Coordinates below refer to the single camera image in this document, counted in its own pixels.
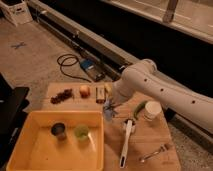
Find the green cup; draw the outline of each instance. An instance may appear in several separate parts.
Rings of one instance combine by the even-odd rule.
[[[74,134],[79,141],[85,141],[88,139],[89,128],[85,124],[79,124],[74,128]]]

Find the small item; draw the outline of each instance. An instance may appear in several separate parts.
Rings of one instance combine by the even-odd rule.
[[[144,118],[147,121],[152,121],[156,118],[157,115],[159,115],[162,111],[161,104],[157,101],[148,101],[145,104],[145,112],[144,112]]]
[[[102,112],[106,121],[112,121],[112,118],[118,114],[114,109],[120,105],[122,104],[115,104],[112,99],[106,99]]]
[[[138,113],[144,109],[145,105],[146,105],[147,101],[142,101],[134,110],[134,113],[133,113],[133,117],[138,120]]]
[[[79,141],[88,139],[89,128],[85,124],[79,124],[74,128],[74,134]]]
[[[165,151],[167,151],[167,150],[169,150],[169,149],[171,149],[171,148],[172,148],[172,145],[171,145],[171,144],[169,144],[169,143],[163,144],[163,145],[160,146],[160,148],[157,149],[156,151],[154,151],[154,152],[152,152],[152,153],[150,153],[150,154],[148,154],[148,155],[146,155],[146,156],[144,156],[144,157],[140,157],[140,158],[139,158],[139,161],[140,161],[141,163],[145,163],[146,160],[148,160],[149,158],[154,157],[155,155],[158,155],[158,154],[161,153],[161,152],[165,152]]]
[[[11,48],[14,48],[15,50],[19,49],[20,47],[26,46],[24,42],[20,42],[18,44],[11,45]]]
[[[130,134],[134,133],[134,131],[135,131],[134,120],[132,120],[132,119],[125,120],[123,129],[126,131],[126,135],[125,135],[125,141],[124,141],[123,149],[122,149],[122,152],[121,152],[120,168],[124,168],[125,164],[126,164],[129,137],[130,137]]]
[[[102,104],[105,102],[105,100],[106,92],[104,85],[96,87],[96,103]]]
[[[104,88],[105,88],[107,95],[108,95],[107,98],[111,99],[112,98],[112,87],[108,83],[105,83]]]
[[[59,141],[65,140],[67,138],[65,132],[65,125],[61,122],[55,123],[52,126],[51,133],[56,136]]]
[[[58,93],[55,97],[52,97],[50,102],[52,104],[58,104],[64,100],[69,99],[70,97],[74,98],[72,89],[65,89],[63,92]]]
[[[97,68],[94,63],[89,59],[83,59],[80,61],[80,67],[87,73],[87,75],[95,82],[105,78],[105,74]]]
[[[79,92],[80,92],[82,98],[87,98],[90,96],[90,88],[88,85],[80,86]]]

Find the metal cup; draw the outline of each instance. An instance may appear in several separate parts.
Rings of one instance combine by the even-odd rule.
[[[57,137],[59,141],[65,140],[67,138],[65,132],[65,125],[63,123],[55,123],[51,128],[51,133]]]

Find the white cup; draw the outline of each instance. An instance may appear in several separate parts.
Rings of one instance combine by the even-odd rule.
[[[157,101],[148,101],[145,105],[144,118],[148,121],[152,121],[162,111],[161,104]]]

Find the orange object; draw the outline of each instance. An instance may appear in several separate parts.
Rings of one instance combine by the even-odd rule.
[[[80,92],[82,98],[87,98],[90,96],[90,88],[88,85],[80,86],[79,92]]]
[[[56,122],[63,122],[66,126],[67,138],[64,141],[58,141],[51,134],[51,127]],[[78,124],[89,127],[89,141],[76,139],[73,131]],[[102,171],[103,155],[101,112],[38,111],[28,115],[7,171]]]

